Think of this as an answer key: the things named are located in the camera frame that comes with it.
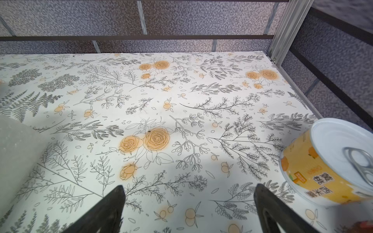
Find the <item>clear bubble wrap sheet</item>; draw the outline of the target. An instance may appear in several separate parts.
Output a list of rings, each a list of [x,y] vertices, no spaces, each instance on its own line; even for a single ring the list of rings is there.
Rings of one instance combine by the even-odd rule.
[[[5,214],[48,139],[31,127],[1,115],[1,214]]]

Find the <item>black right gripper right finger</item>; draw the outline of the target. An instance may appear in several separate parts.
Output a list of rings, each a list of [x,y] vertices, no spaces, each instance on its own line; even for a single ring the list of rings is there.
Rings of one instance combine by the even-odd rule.
[[[286,233],[317,232],[262,184],[255,188],[254,202],[264,233],[279,233],[281,229]]]

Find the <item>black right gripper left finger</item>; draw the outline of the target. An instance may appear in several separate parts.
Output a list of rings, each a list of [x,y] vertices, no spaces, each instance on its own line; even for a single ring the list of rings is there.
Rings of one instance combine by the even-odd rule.
[[[118,233],[125,201],[124,188],[118,185],[64,232]]]

